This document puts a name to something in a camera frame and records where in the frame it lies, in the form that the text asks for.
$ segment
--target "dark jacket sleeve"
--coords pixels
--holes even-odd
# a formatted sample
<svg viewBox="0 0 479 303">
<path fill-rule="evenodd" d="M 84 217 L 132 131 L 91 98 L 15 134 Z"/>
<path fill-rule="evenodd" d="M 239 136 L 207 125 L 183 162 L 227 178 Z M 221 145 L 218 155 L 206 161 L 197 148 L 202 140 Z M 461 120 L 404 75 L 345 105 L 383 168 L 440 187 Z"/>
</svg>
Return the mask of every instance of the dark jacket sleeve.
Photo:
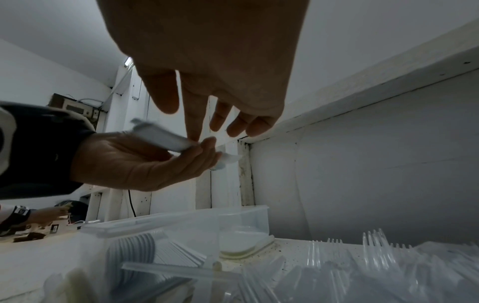
<svg viewBox="0 0 479 303">
<path fill-rule="evenodd" d="M 0 102 L 0 199 L 65 195 L 80 143 L 93 134 L 81 115 L 49 107 Z"/>
</svg>

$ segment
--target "black cable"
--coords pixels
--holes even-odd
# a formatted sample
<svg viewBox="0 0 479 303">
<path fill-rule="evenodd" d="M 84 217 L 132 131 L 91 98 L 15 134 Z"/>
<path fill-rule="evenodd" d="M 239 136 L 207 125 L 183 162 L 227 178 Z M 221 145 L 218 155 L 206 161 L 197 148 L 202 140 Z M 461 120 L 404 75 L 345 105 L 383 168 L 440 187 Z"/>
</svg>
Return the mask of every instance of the black cable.
<svg viewBox="0 0 479 303">
<path fill-rule="evenodd" d="M 136 218 L 135 209 L 133 208 L 133 203 L 131 203 L 131 193 L 130 193 L 130 190 L 128 190 L 128 197 L 130 197 L 130 206 L 131 206 L 131 210 L 133 211 L 133 216 Z"/>
</svg>

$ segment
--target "ceiling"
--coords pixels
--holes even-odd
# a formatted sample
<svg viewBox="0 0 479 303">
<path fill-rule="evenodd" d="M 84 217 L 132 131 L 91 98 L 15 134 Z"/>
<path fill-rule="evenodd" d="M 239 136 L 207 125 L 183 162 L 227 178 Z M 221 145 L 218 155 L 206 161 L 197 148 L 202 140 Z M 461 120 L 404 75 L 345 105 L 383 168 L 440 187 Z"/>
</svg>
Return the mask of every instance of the ceiling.
<svg viewBox="0 0 479 303">
<path fill-rule="evenodd" d="M 107 86 L 126 56 L 108 34 L 95 0 L 2 0 L 0 39 Z"/>
</svg>

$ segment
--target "ceiling light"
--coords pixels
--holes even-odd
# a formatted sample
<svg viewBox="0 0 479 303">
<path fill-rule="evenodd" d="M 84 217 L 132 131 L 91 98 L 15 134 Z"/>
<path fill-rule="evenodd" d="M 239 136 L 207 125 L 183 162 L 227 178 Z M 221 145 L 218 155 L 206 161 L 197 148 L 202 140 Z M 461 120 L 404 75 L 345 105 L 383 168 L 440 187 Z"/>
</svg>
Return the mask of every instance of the ceiling light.
<svg viewBox="0 0 479 303">
<path fill-rule="evenodd" d="M 133 64 L 133 59 L 131 57 L 126 58 L 125 67 L 129 67 L 131 64 Z"/>
</svg>

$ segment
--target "hand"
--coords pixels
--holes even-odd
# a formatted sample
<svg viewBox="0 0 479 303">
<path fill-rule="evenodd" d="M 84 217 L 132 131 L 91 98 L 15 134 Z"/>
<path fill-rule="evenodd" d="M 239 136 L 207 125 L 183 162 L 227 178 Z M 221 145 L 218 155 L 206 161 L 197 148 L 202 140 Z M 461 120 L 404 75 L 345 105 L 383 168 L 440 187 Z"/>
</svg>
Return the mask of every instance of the hand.
<svg viewBox="0 0 479 303">
<path fill-rule="evenodd" d="M 46 226 L 55 220 L 60 220 L 60 217 L 68 215 L 68 209 L 69 207 L 66 206 L 58 206 L 31 210 L 28 220 L 26 220 L 22 225 L 35 223 Z"/>
<path fill-rule="evenodd" d="M 158 108 L 179 108 L 180 72 L 188 138 L 198 141 L 208 96 L 218 97 L 210 128 L 232 106 L 228 135 L 257 136 L 283 112 L 308 0 L 99 0 L 107 28 L 131 56 Z"/>
<path fill-rule="evenodd" d="M 78 148 L 72 181 L 144 192 L 199 177 L 216 165 L 221 153 L 207 138 L 178 157 L 127 133 L 93 134 Z"/>
</svg>

